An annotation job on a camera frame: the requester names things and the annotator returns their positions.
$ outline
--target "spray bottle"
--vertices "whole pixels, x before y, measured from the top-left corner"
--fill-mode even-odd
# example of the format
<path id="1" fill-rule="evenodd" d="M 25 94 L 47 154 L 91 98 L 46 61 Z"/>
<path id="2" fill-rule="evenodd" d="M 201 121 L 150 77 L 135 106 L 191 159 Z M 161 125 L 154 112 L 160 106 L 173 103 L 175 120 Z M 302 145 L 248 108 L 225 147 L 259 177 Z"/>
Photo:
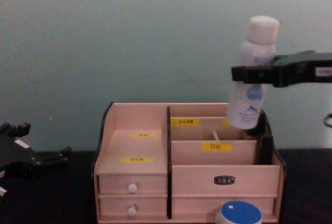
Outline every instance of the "spray bottle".
<path id="1" fill-rule="evenodd" d="M 243 66 L 265 66 L 273 63 L 279 26 L 277 19 L 268 16 L 255 16 L 250 19 L 246 40 L 240 51 Z M 254 128 L 266 89 L 265 84 L 233 82 L 226 112 L 227 121 L 240 129 Z"/>

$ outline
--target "table surface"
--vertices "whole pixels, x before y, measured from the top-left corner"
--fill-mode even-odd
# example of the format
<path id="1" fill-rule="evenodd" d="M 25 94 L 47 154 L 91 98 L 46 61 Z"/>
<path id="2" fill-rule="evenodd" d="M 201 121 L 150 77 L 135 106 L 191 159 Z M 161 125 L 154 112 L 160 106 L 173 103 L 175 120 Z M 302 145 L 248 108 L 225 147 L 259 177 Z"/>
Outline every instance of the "table surface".
<path id="1" fill-rule="evenodd" d="M 284 149 L 288 166 L 285 223 L 332 223 L 332 149 Z M 34 181 L 10 178 L 0 223 L 95 224 L 93 152 L 74 152 L 66 170 Z"/>

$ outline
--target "blue round container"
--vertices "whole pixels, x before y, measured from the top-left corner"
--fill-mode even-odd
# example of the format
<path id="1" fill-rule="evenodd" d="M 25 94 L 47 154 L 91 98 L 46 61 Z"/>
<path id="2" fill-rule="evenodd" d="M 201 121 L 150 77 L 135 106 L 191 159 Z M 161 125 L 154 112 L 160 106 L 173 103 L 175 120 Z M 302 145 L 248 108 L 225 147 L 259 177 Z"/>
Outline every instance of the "blue round container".
<path id="1" fill-rule="evenodd" d="M 262 213 L 253 204 L 244 201 L 225 203 L 216 216 L 217 224 L 261 224 Z"/>

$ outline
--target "wooden compartment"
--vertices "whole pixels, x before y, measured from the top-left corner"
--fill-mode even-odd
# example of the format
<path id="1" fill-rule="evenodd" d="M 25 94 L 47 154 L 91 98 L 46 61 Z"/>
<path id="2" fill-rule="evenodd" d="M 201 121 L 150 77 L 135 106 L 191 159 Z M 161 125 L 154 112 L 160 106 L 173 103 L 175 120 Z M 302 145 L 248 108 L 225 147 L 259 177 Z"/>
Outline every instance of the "wooden compartment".
<path id="1" fill-rule="evenodd" d="M 220 206 L 235 199 L 256 205 L 263 223 L 280 223 L 285 164 L 273 140 L 263 138 L 268 121 L 248 135 L 227 123 L 226 109 L 226 103 L 111 104 L 93 164 L 98 223 L 214 222 Z"/>

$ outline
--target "white drawer knob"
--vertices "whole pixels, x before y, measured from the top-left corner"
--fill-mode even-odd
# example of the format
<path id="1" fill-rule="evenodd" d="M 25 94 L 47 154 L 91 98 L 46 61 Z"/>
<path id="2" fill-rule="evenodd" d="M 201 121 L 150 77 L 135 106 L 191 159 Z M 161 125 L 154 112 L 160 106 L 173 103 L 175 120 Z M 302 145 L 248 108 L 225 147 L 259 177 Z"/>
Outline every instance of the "white drawer knob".
<path id="1" fill-rule="evenodd" d="M 129 215 L 129 216 L 135 216 L 136 213 L 137 213 L 137 211 L 136 211 L 136 207 L 135 207 L 135 206 L 132 206 L 132 207 L 130 207 L 130 208 L 128 209 L 128 215 Z"/>
<path id="2" fill-rule="evenodd" d="M 130 193 L 135 193 L 137 191 L 137 185 L 136 184 L 129 184 L 128 191 Z"/>

